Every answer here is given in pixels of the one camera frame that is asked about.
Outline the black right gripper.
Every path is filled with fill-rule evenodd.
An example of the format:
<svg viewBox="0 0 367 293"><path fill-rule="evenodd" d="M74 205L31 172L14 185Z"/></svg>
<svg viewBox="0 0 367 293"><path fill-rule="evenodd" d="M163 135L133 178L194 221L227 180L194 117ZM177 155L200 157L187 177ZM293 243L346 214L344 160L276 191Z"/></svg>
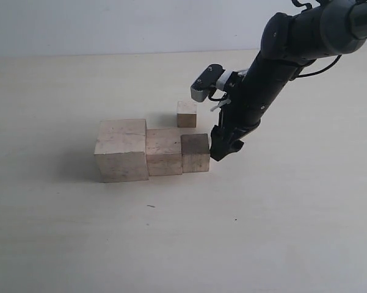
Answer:
<svg viewBox="0 0 367 293"><path fill-rule="evenodd" d="M296 64L272 60L259 52L246 75L230 92L231 103L222 108L222 124L211 131L210 156L221 161L243 147L234 132L250 131L260 124L265 111L296 72Z"/></svg>

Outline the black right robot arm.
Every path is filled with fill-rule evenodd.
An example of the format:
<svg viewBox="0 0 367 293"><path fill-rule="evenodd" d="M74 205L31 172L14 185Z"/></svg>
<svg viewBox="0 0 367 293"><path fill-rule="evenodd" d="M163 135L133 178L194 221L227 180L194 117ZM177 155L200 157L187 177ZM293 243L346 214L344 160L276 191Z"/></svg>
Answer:
<svg viewBox="0 0 367 293"><path fill-rule="evenodd" d="M276 13L266 24L260 51L245 74L220 71L219 122L210 155L220 161L238 152L284 86L303 77L318 59L356 52L367 40L367 1L320 1L298 15Z"/></svg>

